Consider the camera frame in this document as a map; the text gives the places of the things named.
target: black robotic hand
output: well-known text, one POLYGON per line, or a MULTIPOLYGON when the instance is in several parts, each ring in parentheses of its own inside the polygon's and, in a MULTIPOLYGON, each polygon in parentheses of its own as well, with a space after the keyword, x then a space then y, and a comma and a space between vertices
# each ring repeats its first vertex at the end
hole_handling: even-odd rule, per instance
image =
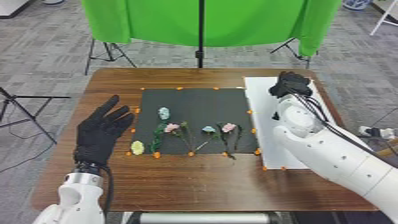
POLYGON ((123 106, 107 115, 118 102, 120 96, 116 95, 79 125, 77 163, 86 162, 95 163, 98 166, 107 166, 116 140, 134 123, 134 114, 128 113, 128 106, 123 106))
POLYGON ((283 98, 288 94, 297 93, 304 96, 313 95, 313 90, 310 89, 310 78, 306 78, 295 72, 283 72, 279 74, 278 84, 271 88, 271 95, 283 98))

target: wooden table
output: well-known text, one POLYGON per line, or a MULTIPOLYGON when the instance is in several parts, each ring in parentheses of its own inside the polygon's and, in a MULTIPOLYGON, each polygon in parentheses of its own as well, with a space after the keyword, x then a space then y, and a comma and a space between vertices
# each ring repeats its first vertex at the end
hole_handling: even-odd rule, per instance
MULTIPOLYGON (((43 209, 59 202, 57 188, 73 168, 77 125, 114 94, 121 105, 141 105, 141 88, 214 88, 244 86, 244 76, 278 76, 283 69, 102 69, 88 86, 72 122, 61 137, 32 204, 43 209)), ((338 123, 331 99, 308 70, 294 70, 315 80, 338 123)), ((365 199, 310 170, 263 171, 262 157, 221 155, 128 157, 132 133, 114 150, 116 176, 112 211, 370 211, 365 199)))

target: pink flower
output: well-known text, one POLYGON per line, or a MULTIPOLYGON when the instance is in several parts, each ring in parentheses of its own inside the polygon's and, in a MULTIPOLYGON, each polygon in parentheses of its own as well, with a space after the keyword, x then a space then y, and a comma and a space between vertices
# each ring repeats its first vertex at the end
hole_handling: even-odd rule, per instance
POLYGON ((180 125, 178 124, 168 124, 168 127, 166 127, 166 133, 171 133, 176 129, 180 128, 180 125))
POLYGON ((224 127, 223 127, 223 132, 224 132, 224 133, 231 132, 235 128, 237 128, 237 125, 231 124, 231 123, 228 123, 228 124, 224 125, 224 127))

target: green backdrop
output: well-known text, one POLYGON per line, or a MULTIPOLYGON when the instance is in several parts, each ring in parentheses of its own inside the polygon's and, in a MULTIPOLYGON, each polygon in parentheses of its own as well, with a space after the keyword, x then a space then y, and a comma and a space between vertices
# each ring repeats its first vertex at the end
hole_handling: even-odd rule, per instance
MULTIPOLYGON (((93 36, 198 46, 199 0, 82 0, 93 36)), ((342 0, 207 0, 205 45, 301 40, 301 55, 320 48, 342 0)))

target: white paper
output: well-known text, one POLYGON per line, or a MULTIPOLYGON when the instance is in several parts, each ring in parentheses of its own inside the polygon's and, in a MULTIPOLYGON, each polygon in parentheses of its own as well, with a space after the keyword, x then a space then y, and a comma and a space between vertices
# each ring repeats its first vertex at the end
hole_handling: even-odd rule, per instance
MULTIPOLYGON (((258 143, 263 150, 263 165, 269 169, 281 169, 283 166, 288 169, 308 169, 308 166, 297 160, 290 151, 278 145, 274 140, 272 131, 278 125, 278 121, 272 119, 272 116, 276 114, 279 100, 271 95, 269 89, 276 83, 278 77, 246 77, 246 95, 249 98, 249 106, 253 110, 258 143)), ((326 106, 326 102, 313 83, 310 84, 310 88, 315 92, 313 98, 320 102, 331 123, 335 123, 329 108, 326 106)))

